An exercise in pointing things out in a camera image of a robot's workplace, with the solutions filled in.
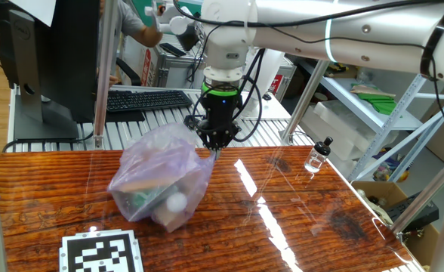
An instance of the purple plastic bag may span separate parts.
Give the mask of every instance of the purple plastic bag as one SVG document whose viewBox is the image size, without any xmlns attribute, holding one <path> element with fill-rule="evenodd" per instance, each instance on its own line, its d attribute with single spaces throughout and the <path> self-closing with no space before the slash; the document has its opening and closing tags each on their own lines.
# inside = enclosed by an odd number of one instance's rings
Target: purple plastic bag
<svg viewBox="0 0 444 272">
<path fill-rule="evenodd" d="M 123 152 L 120 168 L 108 186 L 129 221 L 152 216 L 168 232 L 185 224 L 207 190 L 214 155 L 201 159 L 196 135 L 181 124 L 146 133 Z"/>
</svg>

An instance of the person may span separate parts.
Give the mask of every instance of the person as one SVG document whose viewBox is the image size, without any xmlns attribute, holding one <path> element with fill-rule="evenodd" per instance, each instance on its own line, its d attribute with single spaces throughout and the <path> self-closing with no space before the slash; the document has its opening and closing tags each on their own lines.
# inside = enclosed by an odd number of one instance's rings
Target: person
<svg viewBox="0 0 444 272">
<path fill-rule="evenodd" d="M 122 0 L 115 0 L 118 3 L 118 20 L 115 26 L 115 42 L 113 46 L 113 56 L 116 56 L 121 33 L 130 36 L 137 42 L 149 48 L 155 47 L 163 37 L 163 34 L 156 31 L 154 26 L 145 26 L 143 21 L 135 14 L 129 5 Z M 105 0 L 100 0 L 100 15 L 103 16 Z M 118 83 L 119 79 L 111 75 L 109 77 L 109 87 Z"/>
</svg>

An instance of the black keyboard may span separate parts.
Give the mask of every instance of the black keyboard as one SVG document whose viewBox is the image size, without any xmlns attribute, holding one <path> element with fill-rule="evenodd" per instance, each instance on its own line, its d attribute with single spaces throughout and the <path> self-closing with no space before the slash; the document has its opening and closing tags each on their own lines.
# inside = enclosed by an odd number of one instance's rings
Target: black keyboard
<svg viewBox="0 0 444 272">
<path fill-rule="evenodd" d="M 107 110 L 110 113 L 130 110 L 160 110 L 188 107 L 192 101 L 182 91 L 109 91 Z"/>
</svg>

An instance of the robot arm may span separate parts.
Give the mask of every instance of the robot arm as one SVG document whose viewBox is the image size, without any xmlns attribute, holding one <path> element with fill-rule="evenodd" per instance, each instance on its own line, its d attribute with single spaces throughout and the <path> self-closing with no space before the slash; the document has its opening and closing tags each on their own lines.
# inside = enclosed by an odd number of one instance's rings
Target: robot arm
<svg viewBox="0 0 444 272">
<path fill-rule="evenodd" d="M 207 148 L 226 147 L 236 138 L 234 112 L 249 47 L 269 48 L 302 57 L 422 73 L 444 81 L 444 2 L 409 0 L 412 5 L 385 8 L 317 23 L 287 22 L 354 11 L 394 0 L 204 0 L 205 81 L 202 106 L 207 116 L 196 130 Z M 218 26 L 213 22 L 244 22 Z M 250 24 L 278 27 L 250 27 Z M 433 59 L 436 75 L 433 74 Z"/>
<path fill-rule="evenodd" d="M 181 35 L 187 30 L 189 25 L 195 23 L 190 18 L 182 16 L 172 0 L 162 1 L 163 5 L 159 7 L 157 7 L 155 0 L 152 0 L 151 7 L 145 7 L 145 15 L 152 18 L 152 22 L 158 32 L 172 32 L 175 35 Z M 185 14 L 192 15 L 187 7 L 180 9 Z"/>
<path fill-rule="evenodd" d="M 370 5 L 382 2 L 371 2 Z M 274 24 L 364 7 L 368 7 L 366 0 L 205 0 L 202 19 Z M 208 33 L 215 27 L 204 24 L 204 31 Z M 241 67 L 245 64 L 248 46 L 256 46 L 318 60 L 436 77 L 430 65 L 433 55 L 437 75 L 441 75 L 438 77 L 444 81 L 444 2 L 388 8 L 277 29 L 288 35 L 269 27 L 221 27 L 215 30 L 206 49 L 208 66 L 225 70 Z M 420 45 L 421 48 L 403 44 Z M 230 60 L 228 54 L 238 54 L 239 59 Z"/>
</svg>

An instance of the bottle with black cap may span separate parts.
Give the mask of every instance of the bottle with black cap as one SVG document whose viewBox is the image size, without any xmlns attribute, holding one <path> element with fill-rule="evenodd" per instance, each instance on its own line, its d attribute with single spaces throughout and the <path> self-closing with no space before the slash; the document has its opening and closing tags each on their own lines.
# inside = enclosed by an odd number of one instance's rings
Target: bottle with black cap
<svg viewBox="0 0 444 272">
<path fill-rule="evenodd" d="M 333 138 L 327 137 L 323 142 L 319 141 L 314 145 L 310 155 L 307 157 L 304 167 L 307 171 L 317 173 L 321 165 L 326 161 L 331 152 L 329 145 L 333 142 Z"/>
</svg>

